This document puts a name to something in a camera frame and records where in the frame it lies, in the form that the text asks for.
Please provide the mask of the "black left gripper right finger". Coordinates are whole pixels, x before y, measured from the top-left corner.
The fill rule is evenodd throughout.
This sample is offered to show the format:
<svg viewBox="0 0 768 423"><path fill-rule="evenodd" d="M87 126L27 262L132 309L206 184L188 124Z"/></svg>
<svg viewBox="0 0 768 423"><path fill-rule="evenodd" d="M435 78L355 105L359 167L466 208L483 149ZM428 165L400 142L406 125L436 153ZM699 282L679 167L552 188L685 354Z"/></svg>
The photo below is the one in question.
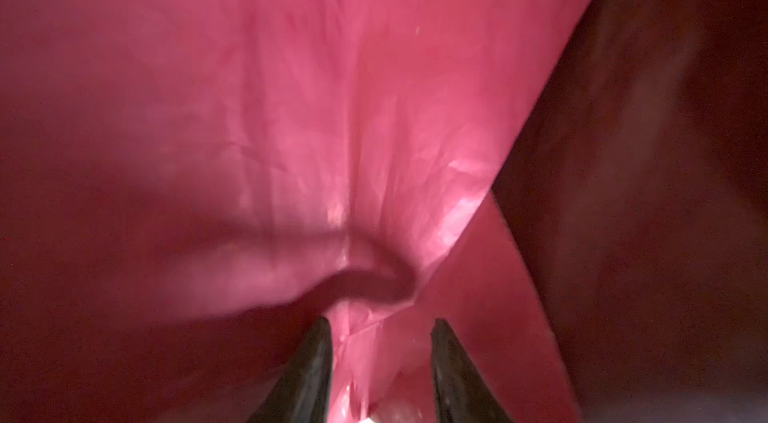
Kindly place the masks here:
<svg viewBox="0 0 768 423"><path fill-rule="evenodd" d="M440 423L512 423L449 323L438 318L430 333L436 418Z"/></svg>

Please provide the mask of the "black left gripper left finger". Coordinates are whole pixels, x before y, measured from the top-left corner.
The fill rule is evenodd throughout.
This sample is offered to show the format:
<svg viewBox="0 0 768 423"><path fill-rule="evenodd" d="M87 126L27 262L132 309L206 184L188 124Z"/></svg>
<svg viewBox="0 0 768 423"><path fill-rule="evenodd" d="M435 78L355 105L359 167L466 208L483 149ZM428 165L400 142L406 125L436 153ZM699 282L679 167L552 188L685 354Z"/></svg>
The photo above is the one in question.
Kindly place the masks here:
<svg viewBox="0 0 768 423"><path fill-rule="evenodd" d="M333 375L331 325L320 317L248 423L326 423Z"/></svg>

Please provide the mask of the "dark red wrapping paper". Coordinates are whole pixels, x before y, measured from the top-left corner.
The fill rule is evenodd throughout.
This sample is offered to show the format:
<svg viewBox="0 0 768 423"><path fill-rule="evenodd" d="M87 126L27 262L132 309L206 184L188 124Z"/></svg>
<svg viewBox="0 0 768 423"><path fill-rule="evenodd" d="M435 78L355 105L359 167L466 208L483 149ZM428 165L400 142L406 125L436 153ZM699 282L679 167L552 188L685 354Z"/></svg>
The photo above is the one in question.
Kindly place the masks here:
<svg viewBox="0 0 768 423"><path fill-rule="evenodd" d="M1 0L1 418L767 418L767 0Z"/></svg>

